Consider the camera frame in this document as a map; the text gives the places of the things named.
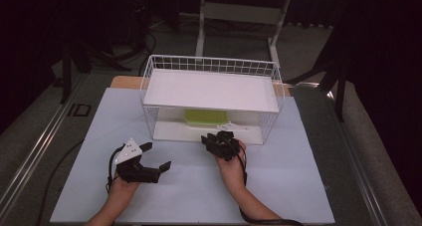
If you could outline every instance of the metal leg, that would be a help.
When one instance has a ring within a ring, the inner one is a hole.
[[[63,48],[63,95],[60,104],[68,100],[72,91],[72,60],[69,43],[65,43]]]
[[[338,81],[338,76],[340,75],[340,69],[337,65],[333,65],[331,68],[325,70],[325,75],[322,77],[322,80],[319,82],[318,88],[323,92],[331,91],[335,83]]]
[[[276,43],[279,39],[280,31],[283,28],[285,22],[286,14],[288,12],[289,4],[291,0],[285,0],[282,10],[280,11],[279,19],[276,23],[276,30],[274,32],[273,38],[268,39],[268,46],[270,48],[271,60],[277,63],[280,66],[279,55],[277,54]]]
[[[293,79],[286,80],[284,82],[286,84],[296,85],[296,84],[298,84],[298,83],[300,83],[300,82],[302,82],[302,81],[304,81],[304,80],[306,80],[306,79],[308,79],[310,77],[313,77],[313,76],[319,74],[320,72],[322,72],[322,70],[311,69],[310,71],[308,71],[308,72],[306,72],[304,74],[301,74],[300,76],[297,76],[297,77],[295,77]]]
[[[345,77],[347,72],[347,65],[342,65],[338,76],[337,96],[335,96],[335,113],[341,122],[344,122],[342,117],[342,106],[344,102]]]
[[[195,53],[196,57],[202,57],[204,53],[204,38],[205,38],[204,4],[205,4],[205,0],[201,0],[201,6],[199,7],[199,34],[198,34],[198,41],[196,42],[196,53]]]

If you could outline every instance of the black robotic gripper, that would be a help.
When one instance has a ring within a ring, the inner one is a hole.
[[[201,135],[201,141],[212,154],[229,161],[240,151],[239,140],[234,138],[232,131],[218,131],[217,134]]]
[[[150,150],[152,143],[148,142],[139,147],[142,152]],[[145,182],[157,183],[161,173],[170,169],[171,161],[168,161],[158,168],[149,168],[142,166],[139,161],[142,155],[136,156],[116,166],[116,172],[126,182]]]

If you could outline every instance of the hand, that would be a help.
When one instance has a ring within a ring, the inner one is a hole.
[[[111,225],[129,205],[139,182],[127,183],[116,173],[115,180],[109,189],[108,198],[103,208],[86,224],[89,225]]]
[[[116,173],[112,182],[105,205],[109,205],[118,215],[129,205],[139,182],[127,183]]]
[[[241,140],[239,140],[239,144],[242,147],[239,156],[242,159],[242,164],[245,164],[246,145]],[[223,158],[214,157],[220,168],[221,178],[229,192],[232,193],[234,190],[244,188],[243,168],[239,158],[233,157],[231,160],[226,161]]]

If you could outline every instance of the white table surface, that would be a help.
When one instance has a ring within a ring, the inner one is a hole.
[[[171,160],[157,184],[143,183],[116,220],[132,224],[244,224],[218,167],[198,142],[151,140],[138,90],[107,89],[51,221],[88,221],[106,200],[108,161],[128,139],[153,142],[140,163]],[[313,152],[295,100],[286,98],[264,145],[248,145],[248,188],[282,217],[305,224],[333,223]]]

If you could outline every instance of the wire basket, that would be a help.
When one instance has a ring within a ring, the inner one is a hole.
[[[276,121],[280,111],[283,108],[285,90],[283,88],[283,82],[280,75],[279,66],[274,62],[223,58],[152,55],[148,59],[143,74],[143,79],[141,81],[140,100],[142,103],[142,108],[144,110],[146,123],[150,135],[152,138],[155,139],[161,138],[189,140],[183,137],[162,138],[156,137],[155,135],[157,122],[160,121],[160,119],[162,118],[161,115],[164,114],[164,112],[166,112],[166,120],[174,120],[181,122],[183,120],[180,120],[180,116],[183,114],[183,111],[185,111],[185,108],[177,108],[175,106],[151,106],[145,103],[145,97],[148,94],[150,80],[153,77],[155,70],[169,70],[176,72],[189,71],[189,73],[193,72],[197,74],[215,73],[218,75],[222,74],[231,76],[257,76],[258,78],[268,79],[269,81],[271,81],[273,85],[271,89],[274,90],[274,99],[276,103],[277,112],[249,113],[248,111],[231,111],[230,109],[226,109],[226,111],[229,112],[230,123],[245,124],[245,120],[247,118],[254,118],[256,120],[257,127],[260,129],[260,135],[256,137],[260,137],[260,139],[258,140],[258,142],[253,143],[263,144],[265,142],[268,135],[270,134],[274,122]]]

